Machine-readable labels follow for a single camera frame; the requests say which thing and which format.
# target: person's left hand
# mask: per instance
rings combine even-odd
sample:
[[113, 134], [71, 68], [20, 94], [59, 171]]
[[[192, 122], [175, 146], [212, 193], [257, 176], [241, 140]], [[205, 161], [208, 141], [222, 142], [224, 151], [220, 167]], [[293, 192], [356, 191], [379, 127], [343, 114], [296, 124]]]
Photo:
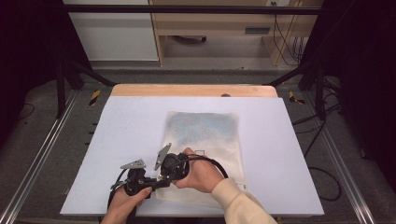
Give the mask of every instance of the person's left hand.
[[102, 224], [124, 224], [135, 206], [140, 206], [145, 198], [151, 193], [152, 188], [140, 190], [136, 195], [129, 196], [124, 188], [118, 188], [113, 200], [108, 207]]

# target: hand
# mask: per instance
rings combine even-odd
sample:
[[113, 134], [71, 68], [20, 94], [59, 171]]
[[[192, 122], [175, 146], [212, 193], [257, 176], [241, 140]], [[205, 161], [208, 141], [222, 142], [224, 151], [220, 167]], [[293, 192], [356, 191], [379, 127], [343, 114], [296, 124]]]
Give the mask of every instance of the hand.
[[[189, 147], [183, 153], [194, 154]], [[210, 161], [190, 161], [189, 174], [185, 178], [175, 181], [174, 184], [179, 189], [193, 188], [203, 193], [211, 193], [222, 179], [224, 176]]]
[[117, 189], [107, 213], [103, 218], [102, 224], [124, 224], [129, 214], [135, 206], [140, 206], [145, 198], [151, 193], [152, 188], [140, 190], [136, 195], [129, 196], [125, 189], [120, 187]]

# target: person's right hand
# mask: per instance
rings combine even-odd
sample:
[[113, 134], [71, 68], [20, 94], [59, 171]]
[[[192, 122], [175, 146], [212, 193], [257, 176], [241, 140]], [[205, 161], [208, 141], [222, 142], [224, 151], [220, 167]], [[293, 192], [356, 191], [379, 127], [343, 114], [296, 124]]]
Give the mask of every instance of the person's right hand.
[[[194, 154], [189, 147], [183, 153], [186, 155]], [[222, 179], [224, 179], [224, 176], [210, 161], [190, 161], [189, 174], [181, 180], [174, 181], [174, 184], [179, 189], [193, 188], [203, 193], [211, 193]]]

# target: clear plastic bag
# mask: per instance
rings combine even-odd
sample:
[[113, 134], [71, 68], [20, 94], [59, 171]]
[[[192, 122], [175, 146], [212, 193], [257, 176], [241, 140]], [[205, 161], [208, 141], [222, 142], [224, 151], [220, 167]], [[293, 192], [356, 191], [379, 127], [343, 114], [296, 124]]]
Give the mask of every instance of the clear plastic bag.
[[[235, 114], [169, 112], [163, 143], [172, 143], [170, 153], [178, 154], [190, 147], [195, 154], [218, 161], [240, 189], [246, 185], [242, 167]], [[220, 207], [210, 194], [195, 189], [157, 189], [158, 199]]]

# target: white surface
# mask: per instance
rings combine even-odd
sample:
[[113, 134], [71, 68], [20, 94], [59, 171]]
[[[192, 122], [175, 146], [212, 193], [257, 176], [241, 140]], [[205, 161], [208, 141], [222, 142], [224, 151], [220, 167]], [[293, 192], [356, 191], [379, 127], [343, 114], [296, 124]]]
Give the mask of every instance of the white surface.
[[[147, 5], [147, 0], [64, 0], [65, 4]], [[69, 13], [90, 61], [158, 61], [148, 13]]]
[[[143, 159], [154, 177], [169, 111], [235, 113], [247, 191], [271, 215], [315, 216], [323, 209], [289, 115], [280, 98], [111, 96], [71, 188], [63, 215], [102, 215], [120, 166]], [[155, 194], [138, 216], [221, 216], [223, 211], [159, 201]]]

